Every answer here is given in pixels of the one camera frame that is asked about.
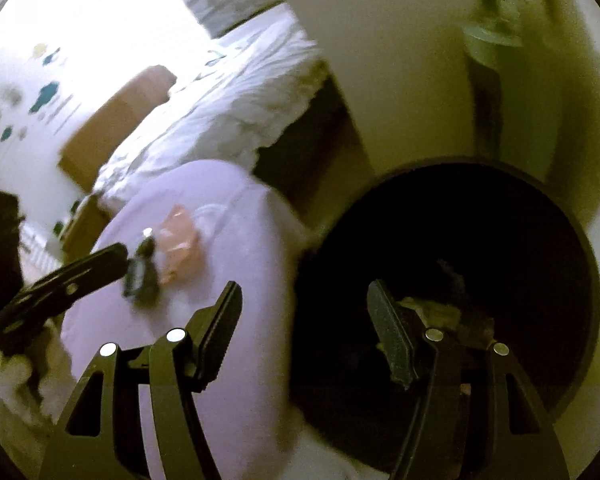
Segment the white gloved left hand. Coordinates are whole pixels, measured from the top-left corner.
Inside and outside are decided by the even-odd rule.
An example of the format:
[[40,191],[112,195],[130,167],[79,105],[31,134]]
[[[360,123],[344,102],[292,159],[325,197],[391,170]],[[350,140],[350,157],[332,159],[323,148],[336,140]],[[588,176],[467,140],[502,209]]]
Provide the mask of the white gloved left hand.
[[71,358],[53,321],[45,323],[29,352],[0,352],[0,445],[27,478],[38,478],[75,386]]

